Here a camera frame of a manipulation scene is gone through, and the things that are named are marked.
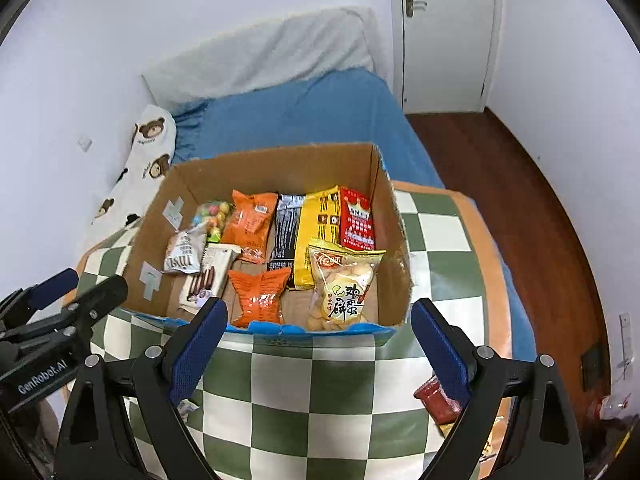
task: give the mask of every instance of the wooden floor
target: wooden floor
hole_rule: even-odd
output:
[[[408,119],[447,188],[478,204],[513,273],[538,353],[558,363],[583,428],[590,403],[608,392],[610,379],[584,392],[580,356],[607,339],[591,270],[564,209],[523,147],[490,111]]]

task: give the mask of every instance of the door handle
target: door handle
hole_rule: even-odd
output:
[[[404,0],[404,8],[408,18],[414,16],[414,10],[427,10],[427,2],[424,0]]]

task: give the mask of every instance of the metal bolt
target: metal bolt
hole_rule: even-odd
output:
[[[477,352],[482,359],[491,359],[495,355],[494,349],[490,346],[479,346]]]
[[[554,361],[554,359],[547,354],[542,354],[540,356],[540,362],[545,365],[547,368],[551,368],[556,362]]]
[[[162,347],[158,345],[150,346],[145,350],[145,356],[149,359],[155,359],[162,353]]]
[[[96,354],[91,354],[87,359],[84,360],[84,364],[89,368],[93,368],[100,362],[100,357]]]

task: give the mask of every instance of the yellow snack package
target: yellow snack package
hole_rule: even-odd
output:
[[[353,251],[312,238],[308,252],[316,290],[307,328],[345,330],[366,323],[364,298],[385,251]]]
[[[295,288],[313,288],[309,251],[311,238],[340,243],[340,188],[309,193],[300,210],[300,227],[293,263]]]

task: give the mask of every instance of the wall outlet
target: wall outlet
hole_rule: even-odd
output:
[[[80,134],[78,136],[78,145],[82,148],[82,150],[85,153],[89,151],[89,148],[93,143],[94,142],[91,140],[91,138],[86,136],[85,134]]]
[[[634,357],[634,346],[631,338],[631,316],[628,312],[620,314],[620,332],[622,333],[622,358],[624,372],[622,377],[625,381],[633,377],[631,359]]]

